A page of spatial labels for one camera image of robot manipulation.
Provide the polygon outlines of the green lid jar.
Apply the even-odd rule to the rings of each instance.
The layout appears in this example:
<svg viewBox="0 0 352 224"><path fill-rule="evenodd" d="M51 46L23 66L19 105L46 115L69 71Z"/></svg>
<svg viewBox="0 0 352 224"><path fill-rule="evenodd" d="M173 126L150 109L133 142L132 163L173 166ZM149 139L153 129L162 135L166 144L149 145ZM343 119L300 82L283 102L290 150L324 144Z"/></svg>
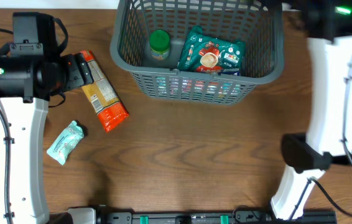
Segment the green lid jar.
<svg viewBox="0 0 352 224"><path fill-rule="evenodd" d="M165 60L170 54L170 35L162 29L157 29L149 37L152 56L156 60Z"/></svg>

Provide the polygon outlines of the green coffee mix bag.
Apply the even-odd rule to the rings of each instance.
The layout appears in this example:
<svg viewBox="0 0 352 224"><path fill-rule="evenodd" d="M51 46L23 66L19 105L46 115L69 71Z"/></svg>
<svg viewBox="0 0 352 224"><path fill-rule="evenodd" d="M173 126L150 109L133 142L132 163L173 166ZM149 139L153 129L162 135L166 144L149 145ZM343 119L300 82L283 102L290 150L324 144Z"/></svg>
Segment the green coffee mix bag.
<svg viewBox="0 0 352 224"><path fill-rule="evenodd" d="M177 69L184 72L239 76L246 52L242 41L229 42L203 34L200 26L188 33Z"/></svg>

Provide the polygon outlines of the Kleenex tissue multipack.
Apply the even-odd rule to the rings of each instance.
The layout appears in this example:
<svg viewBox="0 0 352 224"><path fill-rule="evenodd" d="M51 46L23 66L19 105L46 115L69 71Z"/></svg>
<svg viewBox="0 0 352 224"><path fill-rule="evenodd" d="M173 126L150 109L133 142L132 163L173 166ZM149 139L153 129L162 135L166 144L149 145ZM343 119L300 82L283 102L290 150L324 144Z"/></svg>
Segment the Kleenex tissue multipack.
<svg viewBox="0 0 352 224"><path fill-rule="evenodd" d="M166 95L169 93L170 96L176 96L178 94L188 96L190 92L194 94L195 98L198 98L206 89L208 94L215 94L216 90L219 90L218 96L224 98L228 93L231 95L237 95L241 93L244 88L241 84L233 84L232 82L224 82L220 85L219 82L209 82L205 84L204 80L195 80L189 78L179 79L177 77L170 77L166 80L165 77L155 78L158 87L159 95Z"/></svg>

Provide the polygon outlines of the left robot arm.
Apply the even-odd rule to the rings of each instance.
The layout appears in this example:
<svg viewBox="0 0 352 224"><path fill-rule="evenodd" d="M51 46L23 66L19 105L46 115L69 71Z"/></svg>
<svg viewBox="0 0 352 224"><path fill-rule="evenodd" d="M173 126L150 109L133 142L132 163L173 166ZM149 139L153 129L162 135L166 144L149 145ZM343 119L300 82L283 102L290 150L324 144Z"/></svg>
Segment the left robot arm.
<svg viewBox="0 0 352 224"><path fill-rule="evenodd" d="M82 54L64 54L60 19L16 12L13 40L0 50L0 223L48 223L44 126L52 96L93 83Z"/></svg>

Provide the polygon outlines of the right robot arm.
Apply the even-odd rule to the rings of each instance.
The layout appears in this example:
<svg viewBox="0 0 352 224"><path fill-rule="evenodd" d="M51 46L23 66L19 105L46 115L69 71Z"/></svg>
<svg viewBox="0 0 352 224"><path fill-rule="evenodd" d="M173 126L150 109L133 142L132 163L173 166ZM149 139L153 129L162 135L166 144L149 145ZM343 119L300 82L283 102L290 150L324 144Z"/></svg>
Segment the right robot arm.
<svg viewBox="0 0 352 224"><path fill-rule="evenodd" d="M274 219L297 222L312 189L333 164L352 168L352 1L291 1L312 61L308 130L285 134L284 173L271 198Z"/></svg>

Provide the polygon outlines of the red spaghetti packet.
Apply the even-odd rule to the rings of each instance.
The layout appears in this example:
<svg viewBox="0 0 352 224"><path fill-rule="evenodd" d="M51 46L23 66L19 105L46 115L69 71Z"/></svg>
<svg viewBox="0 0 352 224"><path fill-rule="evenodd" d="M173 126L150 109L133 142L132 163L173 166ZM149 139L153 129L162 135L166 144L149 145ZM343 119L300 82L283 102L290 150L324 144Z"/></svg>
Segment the red spaghetti packet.
<svg viewBox="0 0 352 224"><path fill-rule="evenodd" d="M82 90L93 106L103 129L108 133L121 124L129 116L129 113L96 61L92 51L82 50L80 53L86 60L93 77L93 83L83 86Z"/></svg>

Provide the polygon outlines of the light teal snack packet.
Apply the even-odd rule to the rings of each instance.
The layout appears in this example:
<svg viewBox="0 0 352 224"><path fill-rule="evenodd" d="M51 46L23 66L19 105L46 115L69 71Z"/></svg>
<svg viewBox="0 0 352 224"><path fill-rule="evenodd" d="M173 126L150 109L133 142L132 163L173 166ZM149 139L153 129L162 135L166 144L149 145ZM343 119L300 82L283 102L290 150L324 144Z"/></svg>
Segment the light teal snack packet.
<svg viewBox="0 0 352 224"><path fill-rule="evenodd" d="M74 120L60 133L53 144L47 149L47 154L63 166L69 154L84 137L85 134L82 127Z"/></svg>

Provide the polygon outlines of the grey plastic basket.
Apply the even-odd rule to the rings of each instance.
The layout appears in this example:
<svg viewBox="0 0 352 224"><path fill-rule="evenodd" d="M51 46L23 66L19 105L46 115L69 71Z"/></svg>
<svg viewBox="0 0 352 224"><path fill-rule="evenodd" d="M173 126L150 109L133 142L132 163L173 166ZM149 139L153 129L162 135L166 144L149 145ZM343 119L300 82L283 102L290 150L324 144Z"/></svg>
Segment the grey plastic basket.
<svg viewBox="0 0 352 224"><path fill-rule="evenodd" d="M242 41L246 52L239 76L225 73L184 72L177 69L188 33L195 26L203 34L227 40ZM170 54L156 60L151 53L149 37L157 29L170 35ZM273 82L284 69L284 31L280 1L240 0L168 0L121 1L117 10L114 34L110 46L117 66L134 77L141 91L153 98L200 101L222 105L240 102L256 86ZM208 94L198 97L159 95L156 77L193 81L232 82L244 88L240 94L228 93L224 98Z"/></svg>

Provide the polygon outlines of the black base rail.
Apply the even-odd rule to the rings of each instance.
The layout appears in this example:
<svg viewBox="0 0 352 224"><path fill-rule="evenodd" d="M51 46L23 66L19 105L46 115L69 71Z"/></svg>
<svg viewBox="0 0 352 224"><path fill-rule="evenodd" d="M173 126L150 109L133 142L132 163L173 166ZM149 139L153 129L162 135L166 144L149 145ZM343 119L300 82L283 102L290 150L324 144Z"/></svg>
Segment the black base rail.
<svg viewBox="0 0 352 224"><path fill-rule="evenodd" d="M238 207L232 212L135 213L112 211L104 205L71 207L67 212L73 223L100 224L337 224L336 213L329 210L306 210L296 219L277 219L272 212L249 207Z"/></svg>

